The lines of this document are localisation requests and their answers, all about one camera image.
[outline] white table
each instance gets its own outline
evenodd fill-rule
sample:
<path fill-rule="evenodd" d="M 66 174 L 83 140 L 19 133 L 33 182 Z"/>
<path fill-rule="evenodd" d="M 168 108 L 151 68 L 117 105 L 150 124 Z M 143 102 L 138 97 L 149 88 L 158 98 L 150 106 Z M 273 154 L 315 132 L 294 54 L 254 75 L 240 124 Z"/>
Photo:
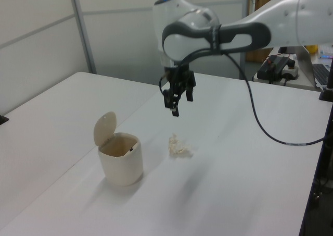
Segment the white table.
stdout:
<path fill-rule="evenodd" d="M 202 74 L 196 81 L 180 117 L 157 93 L 116 129 L 142 142 L 140 182 L 110 186 L 94 148 L 0 235 L 298 235 L 321 144 L 266 137 L 243 81 Z M 324 135 L 332 103 L 318 92 L 250 84 L 271 135 L 288 142 Z M 172 133 L 192 146 L 191 159 L 169 157 Z"/>
<path fill-rule="evenodd" d="M 270 55 L 277 55 L 278 54 L 278 47 L 275 47 L 271 52 Z M 279 56 L 286 56 L 288 57 L 288 54 L 281 54 Z M 297 60 L 293 57 L 293 55 L 290 56 L 291 59 L 295 60 L 295 66 L 298 67 L 298 62 Z M 311 62 L 312 64 L 323 64 L 325 65 L 328 69 L 330 68 L 331 59 L 319 59 L 317 54 L 312 54 L 311 55 Z M 320 91 L 320 89 L 316 89 L 311 82 L 308 80 L 306 75 L 303 73 L 303 71 L 299 68 L 298 70 L 299 76 L 297 77 L 296 80 L 289 80 L 286 83 L 286 86 L 289 86 L 291 88 L 297 88 L 297 89 L 306 89 L 306 90 L 312 90 L 312 91 Z M 253 77 L 253 81 L 255 82 L 262 82 L 262 83 L 268 83 L 266 80 L 258 79 L 257 73 Z M 285 79 L 281 79 L 280 81 L 274 81 L 274 85 L 280 85 L 283 86 L 285 83 Z"/>
<path fill-rule="evenodd" d="M 100 116 L 113 110 L 121 124 L 157 91 L 76 73 L 8 113 L 0 126 L 0 229 L 95 146 Z"/>

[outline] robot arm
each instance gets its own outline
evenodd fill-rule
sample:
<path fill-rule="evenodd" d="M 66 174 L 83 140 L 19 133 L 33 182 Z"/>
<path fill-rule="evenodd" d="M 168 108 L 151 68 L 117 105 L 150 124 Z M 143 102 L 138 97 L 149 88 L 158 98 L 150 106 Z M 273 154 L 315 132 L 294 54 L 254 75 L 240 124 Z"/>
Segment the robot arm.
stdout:
<path fill-rule="evenodd" d="M 207 8 L 184 0 L 158 0 L 153 21 L 161 63 L 170 82 L 170 89 L 163 92 L 165 106 L 176 116 L 183 92 L 191 101 L 195 80 L 188 64 L 198 57 L 333 41 L 332 0 L 274 0 L 226 25 L 220 25 Z"/>

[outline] crumpled paper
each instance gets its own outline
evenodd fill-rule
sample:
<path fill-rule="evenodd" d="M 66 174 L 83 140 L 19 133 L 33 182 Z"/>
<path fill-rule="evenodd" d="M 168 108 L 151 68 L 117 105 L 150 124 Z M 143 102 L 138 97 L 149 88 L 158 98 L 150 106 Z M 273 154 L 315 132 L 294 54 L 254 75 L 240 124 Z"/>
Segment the crumpled paper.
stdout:
<path fill-rule="evenodd" d="M 191 147 L 177 139 L 176 134 L 169 138 L 169 153 L 172 157 L 192 157 Z"/>

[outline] white wall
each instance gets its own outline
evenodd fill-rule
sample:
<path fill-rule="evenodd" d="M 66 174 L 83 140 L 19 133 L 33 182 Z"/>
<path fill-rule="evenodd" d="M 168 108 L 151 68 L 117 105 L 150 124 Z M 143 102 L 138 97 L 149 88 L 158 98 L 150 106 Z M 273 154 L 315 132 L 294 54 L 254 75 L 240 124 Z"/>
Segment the white wall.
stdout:
<path fill-rule="evenodd" d="M 79 0 L 86 34 L 98 74 L 158 84 L 163 73 L 153 30 L 156 0 Z M 246 0 L 187 0 L 207 6 L 221 23 L 242 18 Z M 240 61 L 240 55 L 234 57 Z M 191 63 L 194 72 L 239 78 L 238 70 L 221 56 Z"/>
<path fill-rule="evenodd" d="M 0 114 L 88 71 L 71 0 L 0 0 Z"/>

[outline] laptop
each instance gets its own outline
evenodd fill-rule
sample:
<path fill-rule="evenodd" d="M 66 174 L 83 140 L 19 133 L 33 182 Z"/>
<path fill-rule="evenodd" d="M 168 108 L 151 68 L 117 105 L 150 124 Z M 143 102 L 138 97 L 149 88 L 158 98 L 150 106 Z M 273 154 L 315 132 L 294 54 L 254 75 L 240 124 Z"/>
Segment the laptop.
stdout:
<path fill-rule="evenodd" d="M 315 88 L 326 87 L 329 68 L 323 64 L 312 64 L 309 51 L 303 46 L 295 47 L 299 68 Z"/>

